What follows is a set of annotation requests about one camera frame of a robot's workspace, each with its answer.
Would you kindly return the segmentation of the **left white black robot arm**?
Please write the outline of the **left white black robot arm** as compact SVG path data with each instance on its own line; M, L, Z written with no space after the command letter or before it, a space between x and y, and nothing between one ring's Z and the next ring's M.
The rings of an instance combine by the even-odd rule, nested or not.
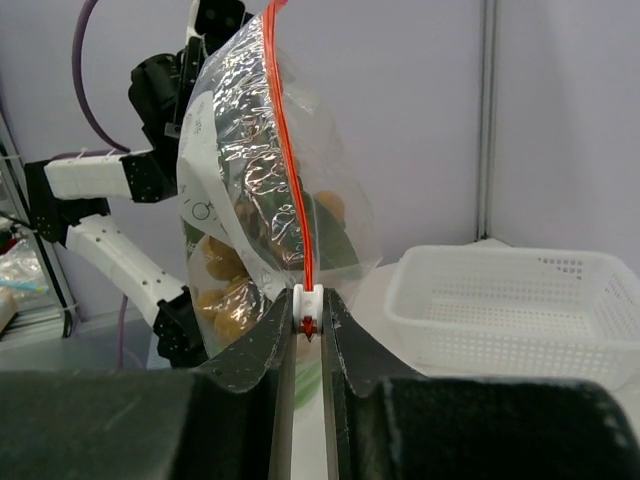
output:
M128 96L150 150L66 154L24 167L32 226L105 275L140 311L159 356L174 368L207 358L190 290L123 233L108 201L155 204L177 195L180 129L203 62L202 42L192 39L179 53L155 55L132 71Z

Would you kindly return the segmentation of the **clear zip top bag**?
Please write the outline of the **clear zip top bag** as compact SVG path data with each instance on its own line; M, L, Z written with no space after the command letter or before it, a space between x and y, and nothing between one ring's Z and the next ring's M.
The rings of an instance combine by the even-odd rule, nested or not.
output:
M189 287L221 284L199 255L211 235L236 250L272 302L286 288L334 289L346 303L377 266L372 206L357 181L334 118L318 92L277 46L283 3L273 1L209 55L187 104L177 179ZM270 238L302 254L300 276L258 251L235 205L253 204ZM209 328L195 311L206 353Z

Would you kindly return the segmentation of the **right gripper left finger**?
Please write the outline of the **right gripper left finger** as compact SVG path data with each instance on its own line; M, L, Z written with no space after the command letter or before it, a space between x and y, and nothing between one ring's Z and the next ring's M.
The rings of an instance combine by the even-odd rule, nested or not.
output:
M289 479L293 430L293 292L198 368L196 479Z

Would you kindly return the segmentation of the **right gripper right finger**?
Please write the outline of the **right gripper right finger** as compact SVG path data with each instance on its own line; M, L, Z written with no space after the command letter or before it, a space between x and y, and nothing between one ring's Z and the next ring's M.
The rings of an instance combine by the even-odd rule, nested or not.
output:
M334 289L324 293L321 353L328 477L402 479L393 387L421 375L362 327Z

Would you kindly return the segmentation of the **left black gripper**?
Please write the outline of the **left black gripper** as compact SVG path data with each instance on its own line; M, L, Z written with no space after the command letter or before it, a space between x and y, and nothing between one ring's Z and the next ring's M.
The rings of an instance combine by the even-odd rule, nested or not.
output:
M161 165L174 165L187 103L200 72L200 50L147 58L131 71L128 98Z

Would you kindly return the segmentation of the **white plastic mesh basket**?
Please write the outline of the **white plastic mesh basket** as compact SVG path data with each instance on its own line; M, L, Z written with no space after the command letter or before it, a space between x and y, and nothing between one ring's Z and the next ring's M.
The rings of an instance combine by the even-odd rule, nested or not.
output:
M422 366L577 377L611 390L639 370L639 278L608 254L414 247L384 311Z

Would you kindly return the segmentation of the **fake longan fruit bunch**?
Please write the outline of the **fake longan fruit bunch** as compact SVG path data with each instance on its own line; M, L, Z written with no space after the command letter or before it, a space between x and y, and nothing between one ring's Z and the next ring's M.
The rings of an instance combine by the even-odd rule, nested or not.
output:
M270 238L266 224L258 210L248 201L235 205L240 224L257 238L260 253L265 253L286 273L300 276L302 254L290 253L284 245ZM204 283L195 289L195 311L211 333L213 344L223 349L253 328L271 305L266 293L251 279L239 253L223 241L207 235L199 251L201 262L209 276L221 285L217 288Z

